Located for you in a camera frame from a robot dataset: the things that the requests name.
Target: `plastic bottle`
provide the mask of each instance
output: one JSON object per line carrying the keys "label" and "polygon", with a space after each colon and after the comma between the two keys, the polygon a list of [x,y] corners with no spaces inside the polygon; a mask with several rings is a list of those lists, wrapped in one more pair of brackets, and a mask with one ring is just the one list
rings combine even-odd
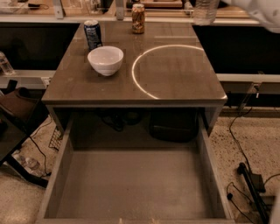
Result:
{"label": "plastic bottle", "polygon": [[3,52],[0,52],[0,68],[4,74],[11,75],[16,73]]}
{"label": "plastic bottle", "polygon": [[196,25],[210,25],[215,19],[220,0],[197,0],[193,11]]}

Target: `white object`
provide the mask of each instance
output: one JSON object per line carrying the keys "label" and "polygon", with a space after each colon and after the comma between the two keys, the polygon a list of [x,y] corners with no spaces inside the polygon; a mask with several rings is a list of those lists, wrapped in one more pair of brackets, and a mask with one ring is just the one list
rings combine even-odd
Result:
{"label": "white object", "polygon": [[100,46],[92,50],[87,59],[97,73],[110,76],[120,69],[123,51],[115,46]]}
{"label": "white object", "polygon": [[215,19],[220,0],[197,0],[193,11],[196,25],[210,25]]}
{"label": "white object", "polygon": [[3,52],[0,52],[0,68],[4,74],[11,75],[16,73]]}
{"label": "white object", "polygon": [[253,19],[271,32],[280,33],[279,0],[222,0],[244,9]]}

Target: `black chair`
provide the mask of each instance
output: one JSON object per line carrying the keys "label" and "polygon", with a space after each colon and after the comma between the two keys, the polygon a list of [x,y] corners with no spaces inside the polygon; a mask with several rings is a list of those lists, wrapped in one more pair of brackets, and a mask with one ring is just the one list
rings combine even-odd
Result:
{"label": "black chair", "polygon": [[25,87],[15,88],[15,81],[11,80],[5,95],[0,96],[0,165],[7,162],[23,178],[46,187],[48,181],[28,173],[12,153],[21,147],[21,144],[47,118],[48,110],[40,98],[31,97]]}

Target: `electrical outlet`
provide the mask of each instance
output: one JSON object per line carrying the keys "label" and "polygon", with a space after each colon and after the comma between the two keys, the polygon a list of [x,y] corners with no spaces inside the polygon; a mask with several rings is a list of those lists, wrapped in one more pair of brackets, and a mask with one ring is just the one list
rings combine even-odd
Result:
{"label": "electrical outlet", "polygon": [[51,78],[50,77],[42,77],[41,80],[43,81],[43,84],[44,84],[45,88],[47,88],[51,83]]}

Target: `blue can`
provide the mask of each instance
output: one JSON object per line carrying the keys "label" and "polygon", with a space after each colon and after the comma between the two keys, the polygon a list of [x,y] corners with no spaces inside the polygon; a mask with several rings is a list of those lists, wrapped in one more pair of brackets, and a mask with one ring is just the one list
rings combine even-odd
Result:
{"label": "blue can", "polygon": [[97,20],[87,20],[84,23],[84,30],[87,37],[89,51],[102,46],[102,32]]}

